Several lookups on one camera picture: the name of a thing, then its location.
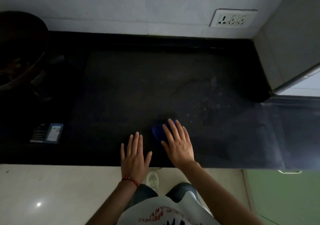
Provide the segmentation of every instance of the left hand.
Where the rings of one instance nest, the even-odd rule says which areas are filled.
[[[120,149],[122,178],[128,175],[141,184],[146,178],[151,155],[152,152],[149,152],[146,161],[144,161],[142,135],[139,135],[139,132],[136,132],[134,136],[130,135],[127,156],[125,156],[125,145],[123,143]]]

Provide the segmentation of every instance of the shoe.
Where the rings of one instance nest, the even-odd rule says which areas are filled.
[[[146,185],[153,189],[157,194],[159,193],[159,175],[157,171],[150,171],[146,176]]]

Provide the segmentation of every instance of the black countertop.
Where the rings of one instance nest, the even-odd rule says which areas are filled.
[[[0,146],[3,162],[116,166],[121,142],[139,131],[144,152],[153,151],[150,166],[171,167],[151,126],[173,118],[187,128],[203,167],[320,167],[317,101],[260,103],[269,87],[252,42],[105,37],[52,33],[83,75],[74,98],[65,94],[70,108],[54,120],[65,125],[61,142],[34,145],[11,135]]]

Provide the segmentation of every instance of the leg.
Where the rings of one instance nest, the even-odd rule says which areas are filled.
[[[134,193],[133,197],[129,201],[128,205],[124,210],[127,210],[128,208],[138,204],[139,202],[142,202],[146,199],[152,198],[152,197],[157,197],[158,194],[151,189],[149,186],[145,184],[139,185],[139,188],[136,190]]]
[[[175,203],[178,203],[182,200],[187,191],[191,191],[195,195],[197,201],[201,204],[196,189],[193,187],[193,185],[186,182],[177,184],[166,194],[166,196]]]

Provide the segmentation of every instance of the white t-shirt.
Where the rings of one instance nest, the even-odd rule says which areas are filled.
[[[191,191],[179,203],[166,196],[146,199],[122,213],[117,224],[220,225]]]

